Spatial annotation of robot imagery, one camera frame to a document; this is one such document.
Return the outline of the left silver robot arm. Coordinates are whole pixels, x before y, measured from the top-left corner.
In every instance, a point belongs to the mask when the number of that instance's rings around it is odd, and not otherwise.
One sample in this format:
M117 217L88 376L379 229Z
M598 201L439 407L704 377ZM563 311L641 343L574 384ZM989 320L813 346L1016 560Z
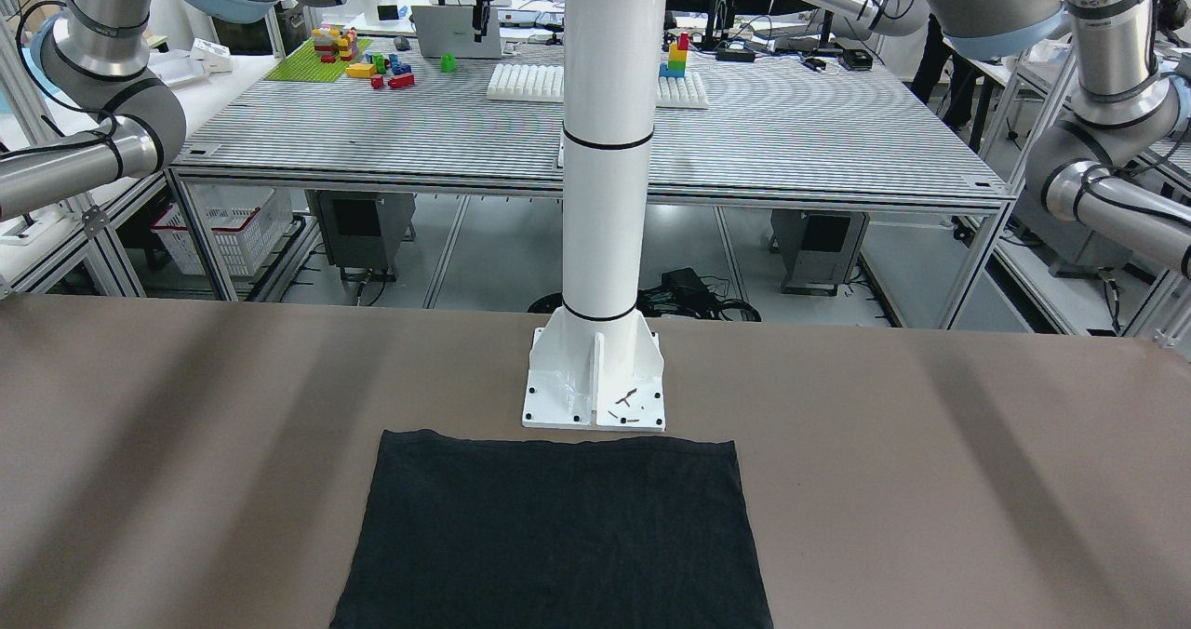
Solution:
M1025 151L1024 187L1075 222L1187 276L1187 207L1129 182L1123 168L1187 126L1187 77L1158 66L1156 0L925 0L969 60L1024 51L1066 21L1077 89L1067 116Z

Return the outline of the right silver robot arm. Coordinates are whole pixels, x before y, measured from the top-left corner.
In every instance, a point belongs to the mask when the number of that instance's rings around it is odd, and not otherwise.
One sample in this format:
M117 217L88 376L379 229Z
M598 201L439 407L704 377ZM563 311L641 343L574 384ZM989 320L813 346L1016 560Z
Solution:
M183 0L225 21L257 21L278 0ZM152 0L66 0L33 41L35 66L96 126L4 154L4 219L123 178L152 176L187 138L182 104L150 69Z

